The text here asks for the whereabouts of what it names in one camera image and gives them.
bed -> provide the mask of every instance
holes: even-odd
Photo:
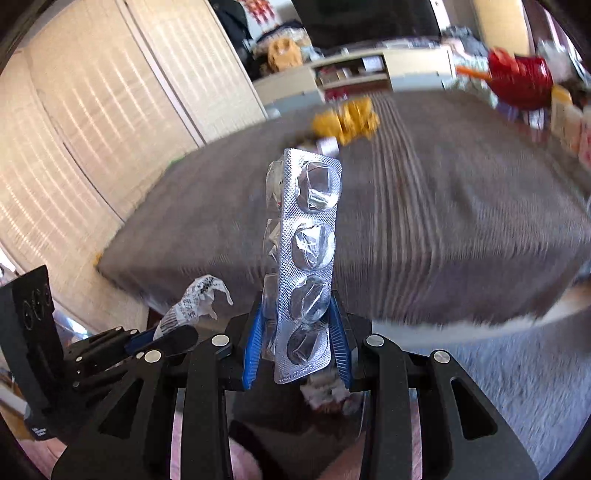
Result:
[[[411,325],[542,316],[591,257],[585,198],[560,154],[461,91],[377,93],[381,126],[340,152],[333,288],[347,311]],[[209,144],[174,163],[105,250],[99,271],[165,312],[200,275],[248,311],[262,251],[265,174],[327,106]]]

plastic bag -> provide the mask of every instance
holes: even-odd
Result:
[[[185,291],[183,298],[160,320],[154,332],[154,340],[166,335],[168,332],[178,328],[185,323],[195,325],[202,315],[209,315],[217,319],[213,311],[213,292],[222,291],[226,294],[226,300],[230,305],[234,302],[230,298],[230,292],[226,285],[219,278],[213,275],[204,275],[196,278]]]

metal screw head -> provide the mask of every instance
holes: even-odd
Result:
[[[161,358],[162,354],[157,350],[150,350],[144,355],[144,360],[146,360],[149,364],[154,364]]]
[[[212,344],[215,346],[226,346],[230,343],[230,337],[228,335],[216,335],[212,338]]]
[[[433,358],[436,362],[439,362],[440,364],[449,363],[449,361],[451,360],[449,353],[444,352],[443,350],[438,350],[437,352],[435,352],[433,354]]]
[[[369,335],[365,341],[367,342],[368,345],[370,346],[382,346],[384,344],[384,339],[383,337],[379,336],[379,335]]]

crumpled plastic wrapper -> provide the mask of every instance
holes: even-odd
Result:
[[[363,392],[351,393],[334,365],[308,376],[300,391],[312,410],[323,413],[348,416],[357,412],[363,403]]]
[[[185,291],[181,301],[166,312],[166,315],[160,320],[153,339],[157,340],[186,323],[196,325],[202,315],[209,315],[217,320],[217,315],[212,307],[215,290],[224,292],[228,303],[234,305],[230,298],[230,292],[222,280],[213,275],[196,278]]]

wall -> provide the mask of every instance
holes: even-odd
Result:
[[[476,12],[472,0],[442,0],[445,4],[449,21],[452,25],[468,27],[477,37],[480,36],[480,28],[476,19]]]
[[[474,0],[482,40],[511,54],[530,54],[530,34],[521,0]]]

